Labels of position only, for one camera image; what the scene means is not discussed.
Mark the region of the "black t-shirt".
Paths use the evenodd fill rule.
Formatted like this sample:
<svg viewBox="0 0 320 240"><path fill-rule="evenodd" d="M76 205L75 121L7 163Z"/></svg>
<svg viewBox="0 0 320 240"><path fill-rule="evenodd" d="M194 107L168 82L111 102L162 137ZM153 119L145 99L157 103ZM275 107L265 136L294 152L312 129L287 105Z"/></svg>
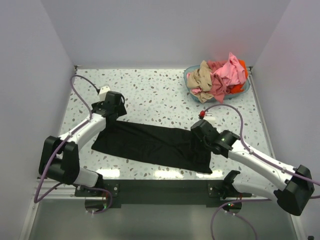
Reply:
<svg viewBox="0 0 320 240"><path fill-rule="evenodd" d="M99 133L92 150L114 157L211 174L211 152L189 130L116 121Z"/></svg>

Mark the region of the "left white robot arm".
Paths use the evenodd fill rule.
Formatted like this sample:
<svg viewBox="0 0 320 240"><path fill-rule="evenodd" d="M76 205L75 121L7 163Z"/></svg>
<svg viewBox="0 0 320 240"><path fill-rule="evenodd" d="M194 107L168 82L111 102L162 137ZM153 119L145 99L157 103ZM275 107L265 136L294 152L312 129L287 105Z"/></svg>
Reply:
<svg viewBox="0 0 320 240"><path fill-rule="evenodd" d="M80 167L79 151L118 117L126 114L124 96L108 91L103 101L92 104L88 117L80 124L58 137L47 137L40 158L39 174L62 184L86 186L88 193L99 196L104 190L102 175Z"/></svg>

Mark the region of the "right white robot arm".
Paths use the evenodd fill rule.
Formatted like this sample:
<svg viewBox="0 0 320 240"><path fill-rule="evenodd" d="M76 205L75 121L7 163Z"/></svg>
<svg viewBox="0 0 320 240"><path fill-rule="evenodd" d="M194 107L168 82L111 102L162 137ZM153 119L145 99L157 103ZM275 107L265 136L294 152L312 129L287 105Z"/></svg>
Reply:
<svg viewBox="0 0 320 240"><path fill-rule="evenodd" d="M250 193L275 201L291 215L302 214L315 191L311 171L306 166L294 167L277 161L246 145L239 135L229 130L218 132L204 119L196 122L190 130L213 154L241 163L263 177L262 180L252 181L236 174L222 185L227 196Z"/></svg>

